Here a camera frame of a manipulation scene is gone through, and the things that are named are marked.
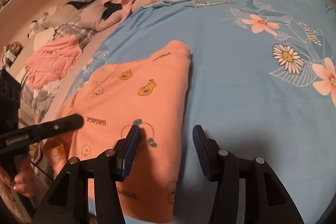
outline white fabric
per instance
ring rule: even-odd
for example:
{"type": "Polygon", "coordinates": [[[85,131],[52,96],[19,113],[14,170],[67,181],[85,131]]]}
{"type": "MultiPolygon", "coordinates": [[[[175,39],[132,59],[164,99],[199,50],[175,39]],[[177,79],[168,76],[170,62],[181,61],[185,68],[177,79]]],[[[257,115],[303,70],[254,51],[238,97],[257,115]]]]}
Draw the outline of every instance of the white fabric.
{"type": "Polygon", "coordinates": [[[60,84],[61,84],[61,80],[55,80],[55,81],[52,81],[44,85],[42,90],[46,90],[48,92],[49,97],[55,97],[60,84]]]}
{"type": "Polygon", "coordinates": [[[43,88],[41,88],[40,90],[33,91],[33,98],[36,99],[37,96],[39,95],[39,92],[42,90],[46,90],[48,92],[49,97],[55,97],[60,84],[61,84],[61,80],[55,80],[55,81],[49,82],[48,84],[45,84],[43,88]]]}
{"type": "Polygon", "coordinates": [[[34,52],[36,52],[44,45],[48,44],[48,42],[50,42],[54,38],[55,34],[56,32],[54,28],[49,28],[43,32],[39,32],[38,34],[36,34],[33,45],[34,52]]]}
{"type": "Polygon", "coordinates": [[[15,76],[15,80],[18,81],[20,84],[22,83],[23,79],[25,78],[28,70],[26,68],[22,68],[19,73],[15,76]]]}
{"type": "Polygon", "coordinates": [[[11,51],[7,51],[5,55],[6,58],[8,58],[12,62],[14,62],[14,60],[16,59],[16,56],[11,51]]]}

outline bed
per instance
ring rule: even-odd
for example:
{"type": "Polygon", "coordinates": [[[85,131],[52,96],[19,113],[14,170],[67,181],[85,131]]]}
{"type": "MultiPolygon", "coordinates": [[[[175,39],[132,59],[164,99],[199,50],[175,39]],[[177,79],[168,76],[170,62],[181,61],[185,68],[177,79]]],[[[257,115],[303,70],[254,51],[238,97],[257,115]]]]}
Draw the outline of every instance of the bed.
{"type": "MultiPolygon", "coordinates": [[[[141,60],[180,40],[191,48],[192,67],[172,223],[206,223],[211,212],[216,184],[199,167],[192,142],[196,124],[238,157],[264,157],[304,222],[316,223],[335,194],[335,105],[314,84],[324,76],[313,66],[325,66],[326,59],[336,64],[333,1],[151,1],[158,2],[135,2],[126,21],[97,34],[113,31],[101,45],[89,45],[44,121],[54,119],[64,100],[102,65],[141,60]],[[260,21],[266,27],[257,27],[260,21]],[[280,52],[299,61],[286,65],[280,52]]],[[[142,223],[128,217],[126,222],[142,223]]]]}

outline leaf print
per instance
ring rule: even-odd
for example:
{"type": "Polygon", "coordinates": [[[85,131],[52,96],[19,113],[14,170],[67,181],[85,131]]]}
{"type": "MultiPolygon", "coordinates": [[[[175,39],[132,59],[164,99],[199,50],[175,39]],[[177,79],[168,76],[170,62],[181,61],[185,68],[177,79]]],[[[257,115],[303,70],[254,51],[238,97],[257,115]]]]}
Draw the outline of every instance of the leaf print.
{"type": "Polygon", "coordinates": [[[281,23],[281,24],[289,24],[293,19],[293,16],[290,15],[283,15],[282,17],[274,17],[274,16],[270,16],[268,17],[268,20],[270,22],[274,22],[274,23],[281,23]]]}
{"type": "Polygon", "coordinates": [[[283,41],[283,40],[290,38],[290,36],[284,32],[278,32],[278,34],[274,38],[277,40],[283,41]]]}
{"type": "Polygon", "coordinates": [[[248,7],[249,9],[252,9],[252,10],[255,10],[255,11],[260,10],[259,7],[257,7],[256,5],[254,5],[255,3],[257,3],[258,6],[260,6],[262,4],[261,2],[258,2],[256,0],[248,0],[243,5],[246,6],[246,7],[248,7]]]}
{"type": "Polygon", "coordinates": [[[238,26],[240,26],[244,29],[247,29],[247,25],[245,23],[243,23],[240,18],[235,21],[235,24],[237,24],[238,26]]]}
{"type": "Polygon", "coordinates": [[[262,10],[259,12],[259,15],[264,16],[264,17],[284,17],[285,14],[276,12],[276,11],[266,11],[262,10]]]}
{"type": "Polygon", "coordinates": [[[307,62],[313,63],[313,58],[310,56],[308,50],[305,47],[302,47],[300,45],[294,44],[294,43],[287,43],[291,47],[294,47],[295,50],[300,54],[301,58],[307,62]]]}
{"type": "Polygon", "coordinates": [[[232,7],[231,7],[231,8],[230,8],[230,12],[231,12],[231,14],[233,14],[235,17],[239,17],[239,18],[241,18],[241,17],[248,17],[248,16],[249,16],[247,13],[244,13],[244,12],[238,10],[237,8],[232,8],[232,7]]]}
{"type": "Polygon", "coordinates": [[[279,68],[276,71],[271,72],[270,75],[273,75],[298,87],[310,85],[317,78],[317,75],[312,69],[312,63],[306,61],[304,61],[303,71],[300,73],[300,75],[289,74],[287,71],[284,71],[283,68],[279,68]]]}
{"type": "Polygon", "coordinates": [[[327,57],[330,58],[331,61],[333,62],[333,64],[335,64],[336,63],[334,61],[334,59],[335,59],[335,53],[333,51],[333,48],[330,45],[329,40],[323,34],[317,35],[317,38],[322,43],[324,58],[327,58],[327,57]]]}
{"type": "Polygon", "coordinates": [[[267,10],[267,11],[274,11],[274,9],[268,5],[268,4],[263,4],[259,1],[253,0],[253,5],[257,7],[259,10],[267,10]]]}

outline pink clothing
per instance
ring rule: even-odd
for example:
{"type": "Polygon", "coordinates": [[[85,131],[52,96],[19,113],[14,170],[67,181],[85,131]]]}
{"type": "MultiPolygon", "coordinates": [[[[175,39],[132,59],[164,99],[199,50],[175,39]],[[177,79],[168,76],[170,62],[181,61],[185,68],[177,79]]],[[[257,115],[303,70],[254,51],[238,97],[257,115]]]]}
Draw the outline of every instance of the pink clothing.
{"type": "Polygon", "coordinates": [[[121,6],[122,6],[122,9],[121,9],[122,19],[121,19],[120,22],[122,22],[130,14],[133,1],[135,1],[135,0],[102,0],[101,3],[105,4],[106,2],[109,2],[109,1],[111,1],[112,3],[121,4],[121,6]]]}
{"type": "Polygon", "coordinates": [[[24,63],[28,81],[34,89],[66,76],[82,54],[76,35],[67,35],[34,52],[24,63]]]}
{"type": "Polygon", "coordinates": [[[137,124],[142,140],[130,176],[117,182],[123,213],[152,223],[172,221],[189,65],[189,47],[171,41],[148,59],[96,70],[58,114],[82,115],[83,128],[49,138],[44,146],[54,171],[71,157],[87,160],[113,148],[137,124]]]}

